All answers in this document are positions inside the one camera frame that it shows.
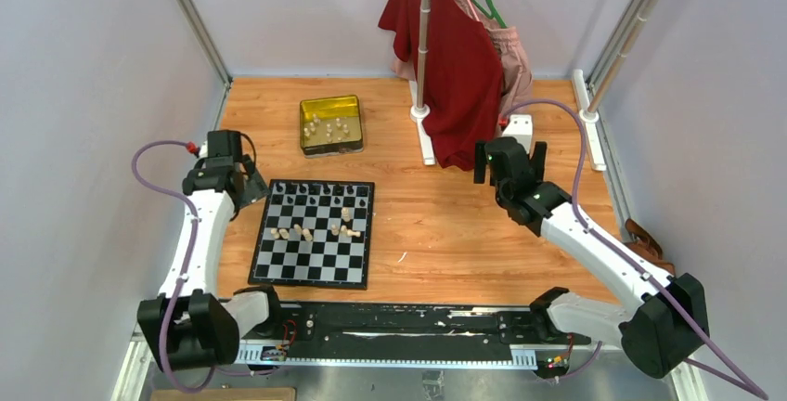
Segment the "yellow metal tin box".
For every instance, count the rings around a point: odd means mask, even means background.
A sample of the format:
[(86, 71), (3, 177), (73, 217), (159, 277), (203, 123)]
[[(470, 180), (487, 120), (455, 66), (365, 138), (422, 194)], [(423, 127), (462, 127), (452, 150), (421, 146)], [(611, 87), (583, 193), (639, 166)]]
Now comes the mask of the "yellow metal tin box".
[(357, 95), (306, 99), (299, 106), (300, 148), (306, 158), (357, 153), (364, 149)]

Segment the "black white chess board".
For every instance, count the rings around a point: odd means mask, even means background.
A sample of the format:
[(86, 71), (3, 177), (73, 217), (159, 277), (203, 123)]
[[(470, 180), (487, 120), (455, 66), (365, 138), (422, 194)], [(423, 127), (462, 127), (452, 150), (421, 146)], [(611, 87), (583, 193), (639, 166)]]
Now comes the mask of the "black white chess board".
[(273, 179), (269, 189), (248, 282), (366, 289), (375, 184)]

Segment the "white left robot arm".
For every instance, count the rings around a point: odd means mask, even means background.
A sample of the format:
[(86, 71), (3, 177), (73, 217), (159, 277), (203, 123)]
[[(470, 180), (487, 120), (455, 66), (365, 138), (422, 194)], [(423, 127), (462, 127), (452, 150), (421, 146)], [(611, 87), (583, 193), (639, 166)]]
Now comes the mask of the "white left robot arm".
[(180, 237), (169, 271), (153, 299), (140, 302), (136, 319), (161, 370), (215, 369), (235, 362), (240, 341), (256, 332), (277, 337), (284, 314), (270, 285), (237, 291), (222, 302), (216, 294), (218, 266), (227, 228), (239, 212), (265, 199), (269, 188), (257, 171), (250, 138), (234, 130), (207, 134), (200, 144), (180, 142), (196, 158), (181, 188), (170, 190), (143, 178), (138, 161), (154, 148), (135, 153), (132, 172), (146, 188), (184, 205)]

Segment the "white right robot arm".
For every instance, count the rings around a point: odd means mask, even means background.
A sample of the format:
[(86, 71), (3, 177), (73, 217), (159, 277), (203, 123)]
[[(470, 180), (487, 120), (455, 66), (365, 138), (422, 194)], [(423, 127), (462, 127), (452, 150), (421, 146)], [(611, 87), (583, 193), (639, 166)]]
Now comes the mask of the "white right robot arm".
[(569, 253), (614, 294), (616, 304), (555, 287), (531, 304), (542, 343), (573, 333), (621, 348), (642, 373), (661, 379), (703, 345), (709, 332), (702, 283), (674, 276), (595, 226), (562, 188), (543, 178), (547, 145), (531, 151), (511, 136), (479, 141), (474, 181), (489, 183), (509, 218)]

